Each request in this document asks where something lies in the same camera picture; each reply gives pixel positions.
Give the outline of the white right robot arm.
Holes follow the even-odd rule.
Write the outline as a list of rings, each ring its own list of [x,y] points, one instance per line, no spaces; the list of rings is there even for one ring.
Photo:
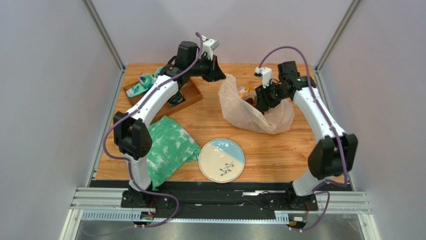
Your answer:
[[[313,194],[323,184],[334,184],[334,178],[343,176],[342,186],[348,183],[358,146],[353,133],[346,133],[325,107],[312,78],[301,76],[294,61],[277,66],[278,81],[269,67],[258,66],[254,75],[262,80],[255,91],[256,109],[261,113],[276,107],[285,99],[293,101],[312,129],[316,145],[308,157],[308,169],[292,182],[290,193],[296,197]]]

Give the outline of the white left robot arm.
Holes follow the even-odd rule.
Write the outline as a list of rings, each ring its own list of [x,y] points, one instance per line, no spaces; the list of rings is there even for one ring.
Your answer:
[[[113,116],[113,140],[127,161],[129,191],[146,198],[152,181],[148,172],[147,155],[153,140],[149,126],[164,104],[192,77],[207,82],[225,79],[214,50],[220,45],[216,39],[206,38],[201,44],[182,41],[177,54],[160,71],[156,82],[133,107]]]

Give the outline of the green white cloth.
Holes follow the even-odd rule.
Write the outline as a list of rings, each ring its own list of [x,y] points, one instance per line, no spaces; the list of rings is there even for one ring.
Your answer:
[[[147,166],[152,189],[156,191],[183,163],[196,161],[201,147],[173,118],[163,116],[149,126],[152,147]]]

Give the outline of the aluminium frame rail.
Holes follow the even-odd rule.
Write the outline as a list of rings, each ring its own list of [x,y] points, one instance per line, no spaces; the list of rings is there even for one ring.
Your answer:
[[[108,34],[108,31],[96,9],[94,2],[92,0],[82,0],[82,3],[84,4],[90,18],[92,19],[116,66],[123,73],[126,70],[126,66],[123,63],[123,60],[120,57],[116,47],[114,46],[113,41]]]

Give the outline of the red fake fruit bunch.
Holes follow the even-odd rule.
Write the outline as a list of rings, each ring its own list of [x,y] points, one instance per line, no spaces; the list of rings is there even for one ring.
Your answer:
[[[257,97],[254,96],[242,96],[241,99],[243,101],[245,101],[246,103],[248,103],[249,105],[251,105],[252,107],[256,107],[256,103],[257,103]]]

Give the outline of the white teal patterned sock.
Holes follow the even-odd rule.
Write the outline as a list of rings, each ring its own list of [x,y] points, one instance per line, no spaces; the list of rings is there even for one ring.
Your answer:
[[[133,98],[135,96],[141,95],[147,92],[157,81],[157,77],[152,74],[143,74],[138,78],[138,82],[130,87],[130,89],[126,90],[126,95],[129,98]]]

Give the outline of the translucent white plastic bag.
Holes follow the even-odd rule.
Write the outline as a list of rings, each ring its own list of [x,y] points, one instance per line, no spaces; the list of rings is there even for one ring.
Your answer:
[[[236,78],[229,73],[225,76],[218,97],[226,121],[237,128],[262,134],[276,135],[290,130],[295,110],[287,99],[263,114],[240,97]]]

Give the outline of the cream and blue ceramic plate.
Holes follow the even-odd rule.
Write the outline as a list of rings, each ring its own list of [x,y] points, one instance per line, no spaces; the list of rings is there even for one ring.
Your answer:
[[[234,141],[218,138],[206,143],[200,150],[198,166],[201,173],[215,183],[236,180],[245,168],[245,155]]]

